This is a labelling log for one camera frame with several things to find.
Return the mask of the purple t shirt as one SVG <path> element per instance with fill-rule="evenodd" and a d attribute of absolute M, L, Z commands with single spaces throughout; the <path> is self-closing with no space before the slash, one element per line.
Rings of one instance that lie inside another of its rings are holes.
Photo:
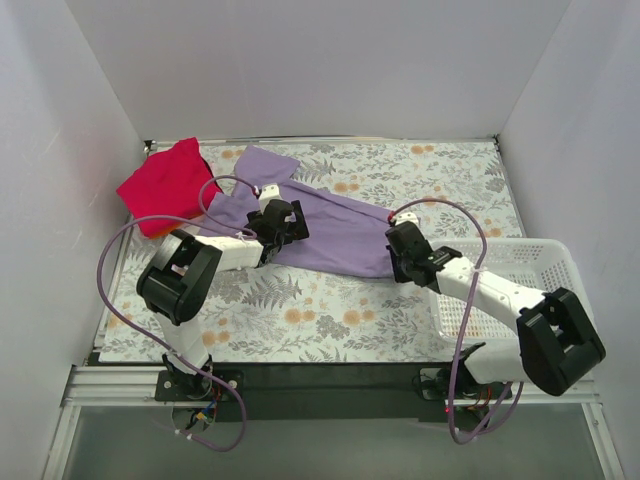
<path fill-rule="evenodd" d="M 294 179 L 301 163 L 250 146 L 236 162 L 237 177 L 254 186 L 276 184 L 283 200 L 298 200 L 309 237 L 282 248 L 280 265 L 362 278 L 393 275 L 385 232 L 390 211 L 323 191 Z"/>

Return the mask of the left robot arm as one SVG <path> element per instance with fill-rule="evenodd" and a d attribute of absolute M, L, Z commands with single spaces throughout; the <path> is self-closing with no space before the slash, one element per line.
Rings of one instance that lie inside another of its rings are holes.
<path fill-rule="evenodd" d="M 183 230 L 169 234 L 138 279 L 137 294 L 161 325 L 168 344 L 163 363 L 178 374 L 178 387 L 193 400 L 205 398 L 213 386 L 203 369 L 210 354 L 196 316 L 221 272 L 262 267 L 285 245 L 309 237 L 298 200 L 271 199 L 247 215 L 254 239 L 194 236 Z"/>

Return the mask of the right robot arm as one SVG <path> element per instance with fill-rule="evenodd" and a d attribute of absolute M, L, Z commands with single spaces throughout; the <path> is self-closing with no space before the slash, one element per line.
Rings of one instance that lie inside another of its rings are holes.
<path fill-rule="evenodd" d="M 449 246 L 433 248 L 411 220 L 393 220 L 385 233 L 394 278 L 463 301 L 514 333 L 496 343 L 455 347 L 454 389 L 475 397 L 494 382 L 529 382 L 561 396 L 606 357 L 605 346 L 579 296 L 559 287 L 534 289 L 494 274 Z"/>

